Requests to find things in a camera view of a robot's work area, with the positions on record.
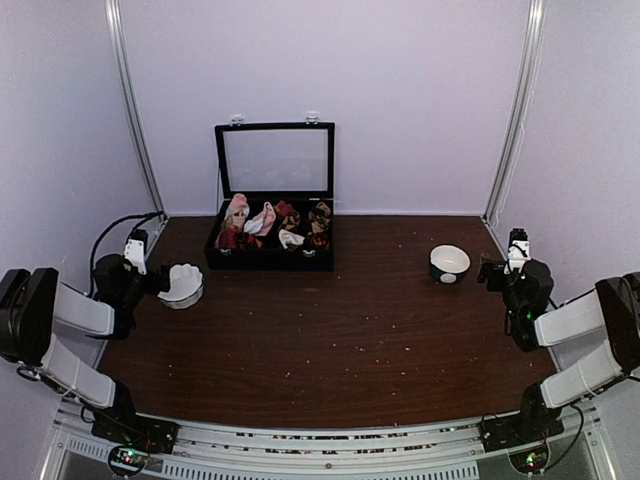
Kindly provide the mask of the red orange argyle sock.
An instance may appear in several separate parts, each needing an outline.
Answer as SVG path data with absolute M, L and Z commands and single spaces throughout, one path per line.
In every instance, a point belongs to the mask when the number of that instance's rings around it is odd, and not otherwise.
M 311 232 L 306 239 L 305 246 L 309 249 L 329 250 L 330 239 L 326 232 Z

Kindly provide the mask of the beige brown argyle sock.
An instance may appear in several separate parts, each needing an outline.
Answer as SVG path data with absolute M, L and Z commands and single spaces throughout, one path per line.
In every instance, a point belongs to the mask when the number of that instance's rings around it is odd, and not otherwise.
M 332 211 L 325 202 L 319 202 L 309 211 L 308 219 L 313 234 L 323 233 L 330 226 Z

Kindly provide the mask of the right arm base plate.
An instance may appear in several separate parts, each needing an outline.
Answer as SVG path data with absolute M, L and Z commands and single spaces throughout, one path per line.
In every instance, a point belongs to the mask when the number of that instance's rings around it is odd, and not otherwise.
M 527 419 L 522 412 L 505 416 L 487 414 L 481 418 L 477 427 L 485 452 L 542 442 L 565 431 L 559 418 L 538 422 Z

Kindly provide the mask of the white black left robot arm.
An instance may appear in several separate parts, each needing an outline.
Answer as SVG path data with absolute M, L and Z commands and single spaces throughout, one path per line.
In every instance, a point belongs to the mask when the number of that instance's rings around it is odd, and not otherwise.
M 126 398 L 127 388 L 72 351 L 58 331 L 74 330 L 96 340 L 127 339 L 140 301 L 170 287 L 166 267 L 147 266 L 147 243 L 147 233 L 135 229 L 121 254 L 100 258 L 91 269 L 92 294 L 66 284 L 50 267 L 10 269 L 1 279 L 1 357 L 32 381 L 50 383 L 96 410 L 109 409 L 104 425 L 123 444 L 137 442 L 144 433 L 142 419 L 131 412 L 135 408 Z

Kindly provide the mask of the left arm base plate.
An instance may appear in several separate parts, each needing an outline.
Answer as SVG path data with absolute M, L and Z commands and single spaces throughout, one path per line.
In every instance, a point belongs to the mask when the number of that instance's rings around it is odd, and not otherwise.
M 106 408 L 89 405 L 93 436 L 150 454 L 171 454 L 179 425 L 173 421 L 141 415 L 130 391 L 117 384 L 113 404 Z

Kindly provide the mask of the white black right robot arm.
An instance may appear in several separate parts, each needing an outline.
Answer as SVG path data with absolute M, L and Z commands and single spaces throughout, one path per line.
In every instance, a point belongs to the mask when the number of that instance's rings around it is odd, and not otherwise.
M 550 267 L 530 252 L 528 234 L 510 231 L 506 257 L 484 260 L 477 281 L 501 295 L 504 333 L 523 352 L 564 348 L 588 339 L 591 346 L 559 370 L 528 387 L 512 430 L 535 440 L 555 415 L 585 396 L 596 396 L 639 368 L 639 273 L 597 281 L 576 297 L 552 300 Z

